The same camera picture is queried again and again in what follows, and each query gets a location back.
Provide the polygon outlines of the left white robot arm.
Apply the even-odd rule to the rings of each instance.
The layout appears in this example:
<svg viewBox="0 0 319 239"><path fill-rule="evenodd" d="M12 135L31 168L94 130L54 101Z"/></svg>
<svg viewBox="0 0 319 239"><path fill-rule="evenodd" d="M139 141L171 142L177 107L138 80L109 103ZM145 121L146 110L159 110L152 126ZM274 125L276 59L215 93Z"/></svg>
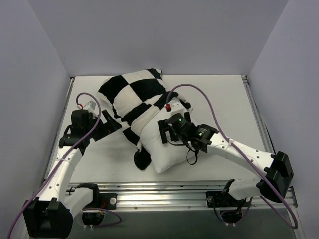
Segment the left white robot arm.
<svg viewBox="0 0 319 239"><path fill-rule="evenodd" d="M74 110L69 125L59 141L57 158L40 191L31 202L25 202L23 217L32 238L65 239L69 236L74 218L82 212L84 224L98 226L106 212L116 207L116 195L100 193L94 183L80 183L68 193L72 174L84 156L90 140L99 141L121 128L107 110L102 110L103 123L90 110Z"/></svg>

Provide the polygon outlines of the white pillow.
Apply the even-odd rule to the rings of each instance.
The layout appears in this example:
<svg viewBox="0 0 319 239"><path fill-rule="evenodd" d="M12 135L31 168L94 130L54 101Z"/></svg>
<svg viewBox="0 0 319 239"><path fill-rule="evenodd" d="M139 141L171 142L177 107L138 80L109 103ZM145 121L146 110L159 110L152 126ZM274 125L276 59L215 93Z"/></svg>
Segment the white pillow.
<svg viewBox="0 0 319 239"><path fill-rule="evenodd" d="M150 154L151 164L157 174L161 174L172 166L186 161L187 148L163 144L161 140L158 121L170 117L170 112L161 109L153 119L144 127L140 134L140 142L147 153Z"/></svg>

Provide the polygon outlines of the black white checkered pillowcase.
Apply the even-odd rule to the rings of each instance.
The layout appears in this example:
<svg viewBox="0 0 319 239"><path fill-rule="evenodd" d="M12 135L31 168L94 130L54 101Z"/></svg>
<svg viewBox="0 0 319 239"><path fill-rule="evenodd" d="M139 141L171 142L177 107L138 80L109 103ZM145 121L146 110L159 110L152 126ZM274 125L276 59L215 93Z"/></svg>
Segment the black white checkered pillowcase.
<svg viewBox="0 0 319 239"><path fill-rule="evenodd" d="M124 127L124 137L136 147L134 164L139 170L151 165L150 154L140 142L144 127L171 100L180 101L188 112L192 111L186 98L177 92L169 92L162 79L162 70L156 68L106 79L97 96L112 108L114 118Z"/></svg>

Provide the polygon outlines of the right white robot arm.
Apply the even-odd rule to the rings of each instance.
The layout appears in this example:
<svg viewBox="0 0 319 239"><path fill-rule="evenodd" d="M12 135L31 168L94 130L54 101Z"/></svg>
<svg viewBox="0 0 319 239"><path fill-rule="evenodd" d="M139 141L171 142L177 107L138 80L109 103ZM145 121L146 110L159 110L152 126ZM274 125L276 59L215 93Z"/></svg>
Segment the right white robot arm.
<svg viewBox="0 0 319 239"><path fill-rule="evenodd" d="M206 124L195 125L188 113L174 114L168 119L158 121L163 143L181 141L190 151L198 154L212 153L227 159L257 177L248 181L230 179L221 193L226 205L248 197L262 196L272 202L280 203L285 198L294 172L287 154L263 152L232 139L225 139L221 132Z"/></svg>

